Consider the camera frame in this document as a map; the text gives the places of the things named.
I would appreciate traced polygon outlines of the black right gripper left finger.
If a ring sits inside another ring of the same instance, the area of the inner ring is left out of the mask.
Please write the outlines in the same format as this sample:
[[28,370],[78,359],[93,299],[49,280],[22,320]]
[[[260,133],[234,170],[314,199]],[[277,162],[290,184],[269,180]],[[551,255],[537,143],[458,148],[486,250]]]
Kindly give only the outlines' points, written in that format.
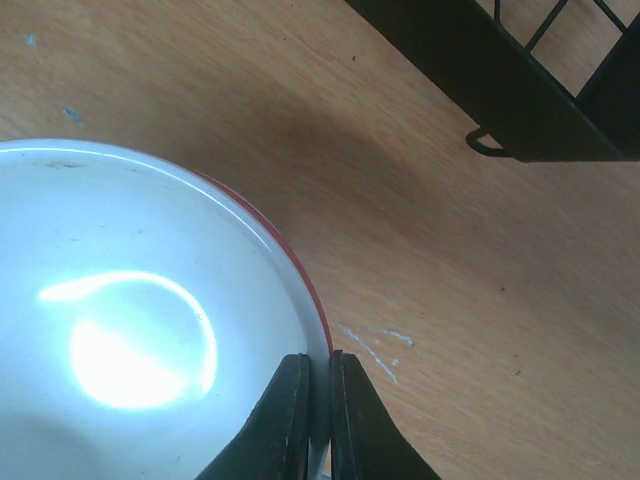
[[309,462],[310,378],[308,356],[284,356],[239,433],[197,480],[305,479]]

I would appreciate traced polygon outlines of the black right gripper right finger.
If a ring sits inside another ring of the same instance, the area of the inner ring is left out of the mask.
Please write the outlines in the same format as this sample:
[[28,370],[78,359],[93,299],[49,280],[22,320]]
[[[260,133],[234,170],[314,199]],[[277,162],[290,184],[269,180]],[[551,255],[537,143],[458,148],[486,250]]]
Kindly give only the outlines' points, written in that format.
[[358,358],[331,356],[331,477],[437,479],[394,424]]

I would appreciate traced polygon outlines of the white bowl with orange outside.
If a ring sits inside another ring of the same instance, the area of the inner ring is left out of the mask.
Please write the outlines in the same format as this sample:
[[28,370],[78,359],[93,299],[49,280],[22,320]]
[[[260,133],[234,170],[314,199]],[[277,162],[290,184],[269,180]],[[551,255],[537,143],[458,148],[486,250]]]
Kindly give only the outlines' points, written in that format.
[[194,479],[303,354],[318,479],[331,350],[304,267],[232,190],[119,146],[2,143],[3,478]]

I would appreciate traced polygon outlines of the black wire dish rack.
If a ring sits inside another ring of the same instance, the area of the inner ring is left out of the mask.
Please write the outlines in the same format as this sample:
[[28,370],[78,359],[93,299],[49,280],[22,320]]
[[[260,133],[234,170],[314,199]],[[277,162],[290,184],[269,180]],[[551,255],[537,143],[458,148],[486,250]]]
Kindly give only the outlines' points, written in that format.
[[350,7],[477,124],[466,144],[520,162],[639,158],[639,22],[597,7],[621,36],[572,95],[532,51],[565,7],[557,2],[526,44],[504,28],[501,4],[352,1]]

